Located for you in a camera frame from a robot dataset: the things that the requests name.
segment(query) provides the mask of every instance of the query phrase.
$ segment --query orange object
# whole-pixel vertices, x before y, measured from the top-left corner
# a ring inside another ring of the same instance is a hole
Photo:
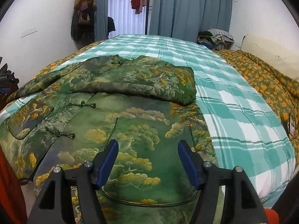
[[[132,0],[131,1],[132,9],[139,9],[140,7],[140,0]]]
[[[15,224],[26,224],[24,196],[18,178],[0,147],[0,203]]]
[[[276,211],[264,208],[269,224],[279,224],[279,216]]]

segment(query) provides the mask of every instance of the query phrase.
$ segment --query blue curtain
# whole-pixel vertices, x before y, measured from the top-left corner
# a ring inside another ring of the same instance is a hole
[[[229,31],[232,0],[154,0],[150,35],[197,41],[198,32]]]
[[[107,39],[108,0],[95,0],[95,41]]]

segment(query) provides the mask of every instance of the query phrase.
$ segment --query white wall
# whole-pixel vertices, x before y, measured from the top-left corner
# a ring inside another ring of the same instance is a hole
[[[43,67],[74,53],[71,20],[75,0],[15,0],[0,22],[1,65],[20,79],[19,87]],[[37,32],[21,38],[21,33]]]
[[[239,46],[247,33],[253,33],[299,55],[299,28],[281,0],[233,1],[229,33]]]

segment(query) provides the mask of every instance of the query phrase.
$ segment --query folded clothes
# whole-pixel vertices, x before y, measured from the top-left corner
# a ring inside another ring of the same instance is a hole
[[[229,34],[228,32],[220,29],[209,29],[208,32],[210,32],[213,36],[211,37],[211,40],[216,43],[217,40],[221,40],[224,42],[230,42],[234,43],[234,37]]]
[[[204,45],[204,46],[206,46],[208,49],[213,49],[213,46],[212,46],[210,43],[197,41],[197,44]]]
[[[199,32],[199,33],[198,33],[198,36],[199,36],[199,37],[208,37],[208,38],[213,37],[212,33],[209,32],[209,31]]]

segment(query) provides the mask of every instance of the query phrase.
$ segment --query teal checkered sheet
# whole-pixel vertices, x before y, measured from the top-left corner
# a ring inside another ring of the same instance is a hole
[[[295,153],[266,101],[226,61],[202,45],[150,35],[120,35],[61,64],[119,55],[152,56],[194,71],[196,101],[207,122],[221,168],[241,166],[265,207],[272,207],[295,169]],[[0,114],[0,123],[34,95],[20,98]]]

